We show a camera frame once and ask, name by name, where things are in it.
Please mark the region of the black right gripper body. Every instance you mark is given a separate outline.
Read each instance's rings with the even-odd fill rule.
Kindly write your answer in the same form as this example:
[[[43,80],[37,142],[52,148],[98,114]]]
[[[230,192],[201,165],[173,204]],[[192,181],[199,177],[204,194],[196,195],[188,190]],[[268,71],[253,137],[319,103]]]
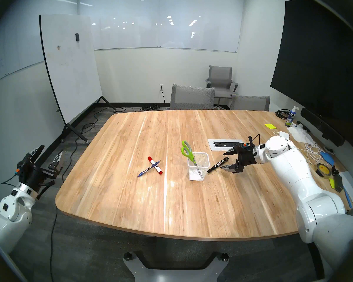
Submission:
[[[235,164],[235,173],[242,173],[243,169],[247,165],[257,164],[255,159],[257,157],[257,152],[253,151],[243,151],[238,153]]]

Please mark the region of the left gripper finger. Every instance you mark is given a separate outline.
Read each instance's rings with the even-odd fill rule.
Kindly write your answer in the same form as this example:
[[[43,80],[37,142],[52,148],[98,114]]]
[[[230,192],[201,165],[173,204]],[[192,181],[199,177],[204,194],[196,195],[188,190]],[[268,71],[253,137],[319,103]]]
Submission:
[[[61,150],[53,159],[51,164],[49,164],[49,171],[52,174],[52,177],[57,177],[61,170],[62,170],[62,164],[63,164],[63,159],[64,159],[64,151]]]
[[[36,160],[40,157],[44,146],[39,146],[38,148],[33,149],[30,153],[26,154],[26,163],[35,164]]]

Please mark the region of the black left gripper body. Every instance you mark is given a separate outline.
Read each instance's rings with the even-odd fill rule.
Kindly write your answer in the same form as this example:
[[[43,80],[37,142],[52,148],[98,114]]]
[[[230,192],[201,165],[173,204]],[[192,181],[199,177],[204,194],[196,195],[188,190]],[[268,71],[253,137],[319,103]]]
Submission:
[[[19,182],[36,192],[36,199],[40,199],[47,189],[55,184],[55,178],[51,175],[48,169],[43,169],[33,164],[18,165]]]

